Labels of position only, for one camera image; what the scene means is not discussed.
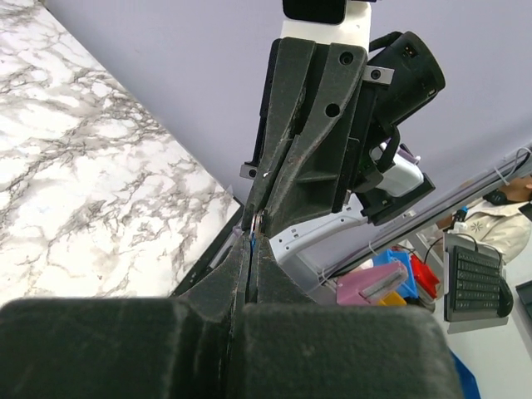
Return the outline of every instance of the black keyboard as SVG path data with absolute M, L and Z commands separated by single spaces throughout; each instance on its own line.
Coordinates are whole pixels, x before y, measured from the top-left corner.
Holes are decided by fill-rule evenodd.
M 500 259 L 454 247 L 449 262 L 448 322 L 497 318 L 500 306 Z

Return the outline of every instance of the person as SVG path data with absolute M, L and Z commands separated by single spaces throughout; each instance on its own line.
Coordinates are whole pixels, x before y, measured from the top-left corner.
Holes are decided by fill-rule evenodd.
M 493 195 L 487 195 L 468 206 L 465 218 L 467 231 L 464 234 L 479 244 L 497 249 L 503 264 L 508 264 L 525 249 L 530 239 L 532 223 L 519 208 L 532 200 L 532 176 L 513 179 L 492 194 L 496 194 L 496 200 Z M 443 256 L 443 230 L 451 226 L 452 218 L 453 215 L 450 215 L 421 232 L 429 243 L 440 240 L 434 246 L 440 257 Z

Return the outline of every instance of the blue object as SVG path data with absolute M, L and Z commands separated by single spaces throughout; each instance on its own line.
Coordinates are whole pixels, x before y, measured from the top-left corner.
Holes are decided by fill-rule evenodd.
M 373 258 L 373 266 L 380 266 L 382 264 L 390 264 L 394 260 L 398 260 L 406 266 L 408 271 L 408 278 L 406 281 L 396 290 L 396 292 L 403 298 L 418 298 L 416 279 L 412 272 L 412 266 L 410 264 L 410 254 L 406 252 L 394 252 L 390 249 L 386 250 L 382 254 Z
M 473 373 L 469 371 L 469 368 L 467 368 L 453 352 L 451 352 L 451 355 L 455 361 L 456 371 L 458 372 L 462 391 L 464 392 L 464 398 L 481 399 L 479 387 L 476 384 L 476 378 Z

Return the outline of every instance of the pink object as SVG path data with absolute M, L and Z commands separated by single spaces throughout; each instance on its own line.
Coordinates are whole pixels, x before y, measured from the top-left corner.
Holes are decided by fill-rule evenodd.
M 338 305 L 373 305 L 395 291 L 408 278 L 399 261 L 349 273 L 337 281 Z

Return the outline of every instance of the gray wall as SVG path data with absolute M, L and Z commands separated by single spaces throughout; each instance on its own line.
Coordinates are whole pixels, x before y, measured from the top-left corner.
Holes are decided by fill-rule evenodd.
M 211 174 L 245 200 L 249 182 L 239 178 L 239 166 L 254 147 L 269 46 L 283 20 L 281 0 L 46 4 Z M 531 17 L 530 0 L 383 0 L 373 7 L 373 37 L 418 33 L 446 74 L 447 88 L 401 126 L 438 187 L 421 206 L 532 140 Z M 338 258 L 373 234 L 372 227 L 349 231 L 318 252 Z

